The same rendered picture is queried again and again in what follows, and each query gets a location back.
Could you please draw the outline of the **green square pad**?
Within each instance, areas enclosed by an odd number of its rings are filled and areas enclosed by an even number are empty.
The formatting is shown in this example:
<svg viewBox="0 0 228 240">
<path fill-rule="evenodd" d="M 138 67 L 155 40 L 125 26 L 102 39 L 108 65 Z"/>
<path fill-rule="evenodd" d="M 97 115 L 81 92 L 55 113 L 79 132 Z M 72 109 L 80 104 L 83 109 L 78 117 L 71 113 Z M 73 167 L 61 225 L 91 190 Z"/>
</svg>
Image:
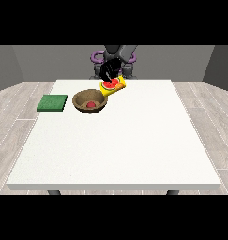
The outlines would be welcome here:
<svg viewBox="0 0 228 240">
<path fill-rule="evenodd" d="M 44 95 L 37 106 L 37 111 L 62 112 L 67 99 L 67 95 Z"/>
</svg>

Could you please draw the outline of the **brown wooden bowl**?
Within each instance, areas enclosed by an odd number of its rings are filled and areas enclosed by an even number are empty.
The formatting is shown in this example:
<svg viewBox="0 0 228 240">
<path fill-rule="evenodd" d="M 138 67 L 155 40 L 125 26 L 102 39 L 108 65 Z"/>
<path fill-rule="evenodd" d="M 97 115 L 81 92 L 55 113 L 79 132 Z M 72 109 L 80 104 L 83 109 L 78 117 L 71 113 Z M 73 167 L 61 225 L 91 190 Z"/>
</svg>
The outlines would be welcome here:
<svg viewBox="0 0 228 240">
<path fill-rule="evenodd" d="M 94 101 L 96 107 L 87 108 L 86 105 L 89 101 Z M 108 98 L 97 89 L 82 90 L 72 98 L 74 107 L 82 113 L 98 113 L 105 107 L 107 101 Z"/>
</svg>

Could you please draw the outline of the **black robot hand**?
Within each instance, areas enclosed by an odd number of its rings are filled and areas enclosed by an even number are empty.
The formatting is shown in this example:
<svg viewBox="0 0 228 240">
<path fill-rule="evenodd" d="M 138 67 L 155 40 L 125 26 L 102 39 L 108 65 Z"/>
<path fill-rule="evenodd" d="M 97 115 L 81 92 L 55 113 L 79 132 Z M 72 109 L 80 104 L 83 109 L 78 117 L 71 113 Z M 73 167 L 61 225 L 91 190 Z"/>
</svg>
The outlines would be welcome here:
<svg viewBox="0 0 228 240">
<path fill-rule="evenodd" d="M 121 61 L 118 58 L 111 59 L 100 67 L 99 76 L 105 82 L 110 83 L 112 79 L 118 76 L 120 68 Z"/>
</svg>

